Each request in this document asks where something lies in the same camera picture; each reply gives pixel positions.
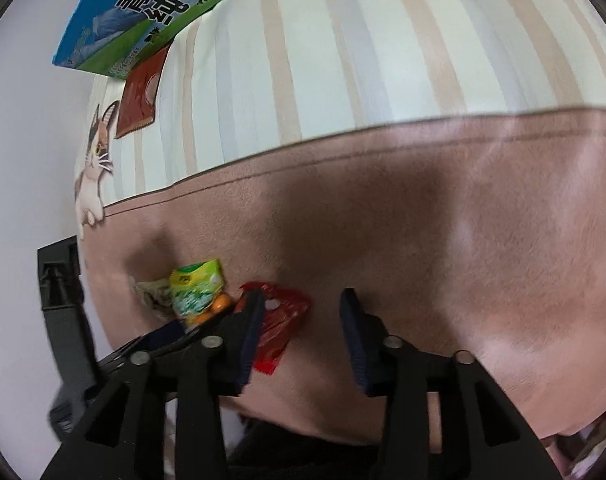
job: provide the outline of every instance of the red snack bag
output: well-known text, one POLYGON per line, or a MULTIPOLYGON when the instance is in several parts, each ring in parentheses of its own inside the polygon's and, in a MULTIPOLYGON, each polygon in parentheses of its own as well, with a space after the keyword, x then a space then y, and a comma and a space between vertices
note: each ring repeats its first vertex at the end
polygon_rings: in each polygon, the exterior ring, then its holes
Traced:
POLYGON ((254 370, 272 375, 289 340, 301 327, 312 300, 299 290, 279 288, 272 283, 249 282, 241 286, 243 296, 235 312, 245 306, 245 293, 260 288, 266 298, 261 339, 254 358, 254 370))
POLYGON ((121 139, 155 121, 158 84, 169 50, 169 45, 163 47, 154 56, 136 65, 128 75, 121 98, 115 139, 121 139))

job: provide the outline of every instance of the cartoon cat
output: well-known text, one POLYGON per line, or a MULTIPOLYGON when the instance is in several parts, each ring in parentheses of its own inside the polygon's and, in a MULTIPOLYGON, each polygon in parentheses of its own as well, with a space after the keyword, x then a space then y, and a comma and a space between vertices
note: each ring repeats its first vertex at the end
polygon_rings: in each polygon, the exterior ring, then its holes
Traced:
POLYGON ((99 197, 99 179, 104 170, 112 172, 109 153, 110 127, 116 119, 119 102, 115 101, 107 107, 101 119, 99 119, 99 108, 100 106, 97 105, 92 126, 90 126, 86 163, 74 186, 80 240, 83 239, 84 224, 93 226, 104 218, 103 203, 99 197))

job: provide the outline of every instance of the snack wrapper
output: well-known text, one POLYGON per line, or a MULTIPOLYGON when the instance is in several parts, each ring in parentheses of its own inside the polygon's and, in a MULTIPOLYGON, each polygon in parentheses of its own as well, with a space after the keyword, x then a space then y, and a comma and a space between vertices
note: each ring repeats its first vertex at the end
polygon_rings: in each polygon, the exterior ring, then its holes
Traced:
POLYGON ((289 340, 301 328, 312 300, 293 288, 279 288, 266 282, 249 282, 241 286, 243 296, 237 303, 235 312, 243 310, 245 293, 253 288, 260 288, 266 298, 266 312, 254 358, 254 369, 272 375, 289 340))
POLYGON ((137 282, 129 276, 131 290, 139 297, 141 302, 161 321, 167 323, 176 319, 172 309, 172 291, 167 278, 156 282, 137 282))
POLYGON ((116 124, 116 139, 155 121, 158 84, 169 50, 169 45, 163 47, 154 56, 138 64, 128 75, 116 124))
POLYGON ((170 274, 172 307, 186 325, 195 326, 202 314, 223 289, 223 276, 218 260, 180 267, 170 274))

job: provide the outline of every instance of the metal screw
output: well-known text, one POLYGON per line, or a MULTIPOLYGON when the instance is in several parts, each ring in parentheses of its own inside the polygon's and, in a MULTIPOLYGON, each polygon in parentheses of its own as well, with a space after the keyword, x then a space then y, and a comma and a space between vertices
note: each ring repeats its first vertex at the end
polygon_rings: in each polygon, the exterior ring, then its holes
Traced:
POLYGON ((223 344, 223 338, 219 335, 208 335, 201 339, 201 344, 205 348, 218 348, 223 344))
POLYGON ((387 348, 397 349, 403 346, 403 340, 395 335, 389 335, 383 339, 383 345, 387 348))
POLYGON ((134 352, 130 356, 130 362, 133 365, 141 366, 150 362, 150 354, 147 352, 134 352))
POLYGON ((460 350, 456 352, 454 357, 462 365, 470 365, 475 361, 474 356, 471 354, 471 352, 468 352, 467 350, 460 350))

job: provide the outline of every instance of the green snack package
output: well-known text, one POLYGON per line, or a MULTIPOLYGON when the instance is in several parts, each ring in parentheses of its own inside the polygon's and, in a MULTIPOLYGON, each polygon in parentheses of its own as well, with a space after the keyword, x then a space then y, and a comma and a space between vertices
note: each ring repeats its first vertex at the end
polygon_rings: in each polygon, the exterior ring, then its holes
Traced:
POLYGON ((204 312, 223 289, 218 260, 180 267, 170 274, 172 307, 184 320, 204 312))

